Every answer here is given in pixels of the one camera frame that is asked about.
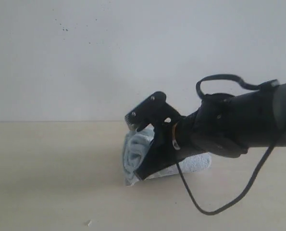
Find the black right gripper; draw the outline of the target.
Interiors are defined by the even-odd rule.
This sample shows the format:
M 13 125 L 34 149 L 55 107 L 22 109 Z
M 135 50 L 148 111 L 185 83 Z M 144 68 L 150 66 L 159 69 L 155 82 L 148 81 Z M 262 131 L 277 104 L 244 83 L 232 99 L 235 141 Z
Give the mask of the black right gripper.
M 156 91 L 125 115 L 131 131 L 142 131 L 148 125 L 154 129 L 154 138 L 141 165 L 134 171 L 139 180 L 183 161 L 187 157 L 205 153 L 191 141 L 193 117 L 186 119 L 166 102 L 166 94 Z

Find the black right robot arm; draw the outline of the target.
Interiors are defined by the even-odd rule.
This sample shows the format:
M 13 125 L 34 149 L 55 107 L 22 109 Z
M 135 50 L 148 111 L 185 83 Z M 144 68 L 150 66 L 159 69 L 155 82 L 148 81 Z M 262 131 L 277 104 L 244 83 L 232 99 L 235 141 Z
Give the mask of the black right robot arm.
M 145 101 L 141 125 L 152 124 L 151 147 L 135 175 L 152 174 L 198 154 L 238 158 L 249 148 L 267 147 L 273 141 L 286 147 L 286 83 L 270 90 L 233 96 L 216 93 L 194 113 L 180 115 L 170 105 Z

